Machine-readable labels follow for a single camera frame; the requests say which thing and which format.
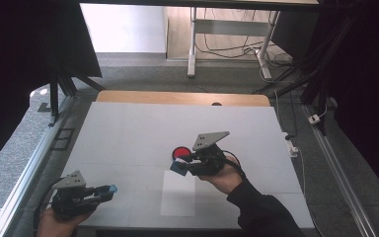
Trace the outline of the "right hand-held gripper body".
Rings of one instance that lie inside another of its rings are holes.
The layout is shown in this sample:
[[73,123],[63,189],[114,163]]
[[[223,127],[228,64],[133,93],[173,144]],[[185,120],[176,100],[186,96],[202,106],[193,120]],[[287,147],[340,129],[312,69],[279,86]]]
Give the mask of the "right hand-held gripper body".
[[229,131],[201,133],[192,148],[193,161],[187,167],[196,168],[198,176],[214,176],[225,164],[226,156],[217,142],[230,134]]

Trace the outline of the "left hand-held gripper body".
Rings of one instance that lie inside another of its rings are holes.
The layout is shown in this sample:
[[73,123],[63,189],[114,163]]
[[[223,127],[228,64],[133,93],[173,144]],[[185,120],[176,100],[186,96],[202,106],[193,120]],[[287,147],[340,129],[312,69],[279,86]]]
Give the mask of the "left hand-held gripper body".
[[86,188],[86,182],[79,170],[62,178],[52,188],[56,194],[51,200],[51,207],[58,217],[71,219],[96,210],[96,204],[86,199],[90,189]]

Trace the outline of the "round red ink pad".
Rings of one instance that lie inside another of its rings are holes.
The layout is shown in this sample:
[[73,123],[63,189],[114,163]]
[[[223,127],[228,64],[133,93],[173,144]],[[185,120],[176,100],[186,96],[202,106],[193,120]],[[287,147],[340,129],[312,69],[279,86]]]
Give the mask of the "round red ink pad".
[[175,148],[172,152],[172,159],[175,160],[178,156],[191,155],[191,151],[184,146]]

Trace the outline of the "blue stamp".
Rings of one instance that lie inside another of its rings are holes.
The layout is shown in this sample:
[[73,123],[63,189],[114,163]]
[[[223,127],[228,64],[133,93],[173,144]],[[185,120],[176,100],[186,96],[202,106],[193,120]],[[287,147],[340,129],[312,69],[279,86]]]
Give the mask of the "blue stamp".
[[188,172],[188,168],[187,168],[187,162],[181,158],[176,158],[171,167],[170,167],[170,170],[181,175],[181,176],[185,176]]

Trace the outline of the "person's right hand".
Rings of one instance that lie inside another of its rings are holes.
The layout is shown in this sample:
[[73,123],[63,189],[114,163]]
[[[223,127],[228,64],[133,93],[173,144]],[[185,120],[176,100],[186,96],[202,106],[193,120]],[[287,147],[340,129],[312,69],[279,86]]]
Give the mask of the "person's right hand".
[[229,164],[225,164],[223,169],[214,176],[199,176],[198,178],[210,183],[225,195],[229,195],[243,183],[240,172]]

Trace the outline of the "person's left hand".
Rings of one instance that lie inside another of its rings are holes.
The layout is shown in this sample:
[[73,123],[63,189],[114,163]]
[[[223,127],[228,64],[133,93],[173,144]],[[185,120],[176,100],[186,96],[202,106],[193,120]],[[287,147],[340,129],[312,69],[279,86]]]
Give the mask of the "person's left hand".
[[63,220],[52,208],[48,208],[39,218],[37,237],[71,237],[75,228],[91,215],[92,213],[89,212]]

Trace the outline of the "white paper sheet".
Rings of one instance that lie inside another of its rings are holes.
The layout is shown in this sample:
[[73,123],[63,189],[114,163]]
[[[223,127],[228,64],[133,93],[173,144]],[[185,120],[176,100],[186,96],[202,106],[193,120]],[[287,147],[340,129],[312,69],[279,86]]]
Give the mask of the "white paper sheet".
[[195,178],[164,172],[161,214],[164,216],[195,216]]

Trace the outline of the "wooden table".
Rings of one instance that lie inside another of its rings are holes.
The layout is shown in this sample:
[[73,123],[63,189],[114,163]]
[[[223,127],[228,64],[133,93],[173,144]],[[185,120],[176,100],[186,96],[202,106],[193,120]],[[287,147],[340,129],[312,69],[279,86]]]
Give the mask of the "wooden table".
[[217,102],[222,104],[222,106],[234,107],[270,106],[269,99],[265,95],[114,90],[100,92],[97,102],[201,106],[211,106],[212,103]]

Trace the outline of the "white table mat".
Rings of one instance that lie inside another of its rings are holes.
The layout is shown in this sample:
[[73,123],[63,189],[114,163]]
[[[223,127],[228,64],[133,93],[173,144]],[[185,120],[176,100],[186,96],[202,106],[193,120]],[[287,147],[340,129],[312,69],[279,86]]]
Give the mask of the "white table mat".
[[101,103],[91,105],[64,168],[92,187],[116,185],[85,226],[96,228],[235,229],[238,208],[195,178],[195,216],[161,214],[164,172],[172,152],[192,147],[201,133],[229,131],[218,146],[234,153],[249,181],[276,197],[297,225],[313,223],[271,107]]

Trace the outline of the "white power strip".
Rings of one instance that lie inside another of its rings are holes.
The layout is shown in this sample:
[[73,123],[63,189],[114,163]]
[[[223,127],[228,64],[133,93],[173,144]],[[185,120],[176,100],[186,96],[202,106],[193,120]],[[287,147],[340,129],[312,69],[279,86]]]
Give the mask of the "white power strip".
[[290,156],[291,158],[296,158],[296,157],[298,156],[298,154],[299,154],[299,150],[298,150],[298,148],[292,143],[292,141],[291,141],[292,136],[289,135],[287,132],[284,132],[282,135],[283,135],[283,138],[284,138],[284,140],[285,140],[285,142],[286,142],[287,151],[288,151],[288,153],[289,153],[289,156]]

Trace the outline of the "black metal stand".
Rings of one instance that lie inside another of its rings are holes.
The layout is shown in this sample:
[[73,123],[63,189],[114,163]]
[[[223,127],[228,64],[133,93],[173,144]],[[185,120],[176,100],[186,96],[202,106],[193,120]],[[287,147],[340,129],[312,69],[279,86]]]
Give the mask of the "black metal stand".
[[264,92],[299,69],[299,79],[277,90],[275,95],[269,96],[275,99],[300,86],[306,86],[300,96],[300,102],[309,105],[318,98],[316,113],[321,120],[318,122],[318,129],[326,133],[325,109],[329,96],[329,71],[352,23],[352,17],[346,14],[280,12],[272,40],[294,59],[290,63],[278,63],[287,66],[287,69],[270,83],[255,90],[254,94]]
[[77,88],[73,82],[74,78],[79,79],[81,82],[98,92],[105,90],[102,85],[98,84],[84,73],[79,73],[73,69],[62,69],[55,66],[52,70],[52,75],[50,76],[49,81],[49,126],[55,126],[59,119],[58,89],[61,89],[67,97],[73,97],[76,95]]

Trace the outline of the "black curtain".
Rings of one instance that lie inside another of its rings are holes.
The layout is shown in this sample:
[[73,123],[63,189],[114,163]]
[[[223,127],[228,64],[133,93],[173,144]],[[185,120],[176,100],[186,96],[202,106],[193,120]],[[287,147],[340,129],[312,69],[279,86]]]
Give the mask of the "black curtain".
[[57,73],[102,75],[79,0],[0,0],[0,151]]
[[288,11],[277,40],[308,50],[294,57],[312,73],[302,96],[338,103],[334,119],[379,179],[379,0],[317,0],[313,11]]

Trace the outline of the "aluminium floor rail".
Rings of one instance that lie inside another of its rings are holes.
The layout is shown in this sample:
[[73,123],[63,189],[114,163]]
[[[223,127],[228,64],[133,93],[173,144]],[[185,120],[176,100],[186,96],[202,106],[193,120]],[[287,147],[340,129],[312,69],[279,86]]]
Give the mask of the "aluminium floor rail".
[[307,122],[307,126],[311,128],[319,148],[331,170],[331,173],[341,192],[344,203],[351,215],[355,226],[357,227],[361,237],[378,237],[377,231],[370,220],[364,206],[352,187],[335,150],[326,135],[324,135],[315,124]]
[[41,101],[41,97],[33,97],[31,107],[0,152],[0,237],[11,226],[53,139],[75,103],[71,96],[60,98],[58,118],[53,118],[51,113],[38,110]]

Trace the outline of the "white desk frame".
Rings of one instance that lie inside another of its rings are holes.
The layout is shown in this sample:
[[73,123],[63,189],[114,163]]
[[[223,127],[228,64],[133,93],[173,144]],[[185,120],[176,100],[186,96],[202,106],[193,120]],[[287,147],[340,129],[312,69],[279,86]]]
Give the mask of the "white desk frame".
[[265,54],[270,42],[274,27],[279,15],[278,11],[270,11],[267,22],[242,22],[230,20],[199,19],[195,7],[190,7],[190,46],[188,77],[195,75],[195,37],[197,34],[263,37],[264,41],[260,49],[255,49],[254,54],[260,65],[260,71],[265,80],[271,79],[271,74],[265,62]]

